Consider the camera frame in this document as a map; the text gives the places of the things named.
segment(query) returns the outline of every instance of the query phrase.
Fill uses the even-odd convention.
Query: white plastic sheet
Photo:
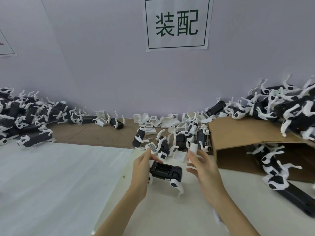
[[[0,235],[90,235],[132,149],[0,147]]]

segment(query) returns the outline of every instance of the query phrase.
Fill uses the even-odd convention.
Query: person
[[[187,163],[189,168],[186,170],[197,177],[205,199],[220,215],[230,234],[233,236],[259,235],[227,193],[217,164],[204,151],[198,150],[197,155],[188,151],[187,159],[191,163]],[[129,189],[97,230],[95,236],[123,235],[133,212],[147,194],[150,159],[163,163],[151,153],[150,148],[135,159]]]

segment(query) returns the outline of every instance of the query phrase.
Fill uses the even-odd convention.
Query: cardboard flap
[[[242,119],[217,118],[208,123],[208,126],[212,135],[212,145],[216,150],[268,142],[303,143],[290,132],[283,137],[278,123],[256,120],[251,116]]]

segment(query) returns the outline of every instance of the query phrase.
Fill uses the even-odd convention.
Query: cardboard box
[[[211,131],[213,155],[219,168],[266,175],[254,155],[246,154],[246,146],[258,143],[282,143],[284,154],[276,155],[282,164],[302,166],[302,170],[290,168],[290,180],[315,182],[315,149],[313,142],[288,133],[283,137],[279,123],[256,120],[217,118],[208,123]]]

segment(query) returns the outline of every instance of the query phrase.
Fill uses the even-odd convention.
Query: paper sign
[[[12,55],[15,53],[0,30],[0,57]]]
[[[213,0],[144,0],[147,51],[207,49]]]

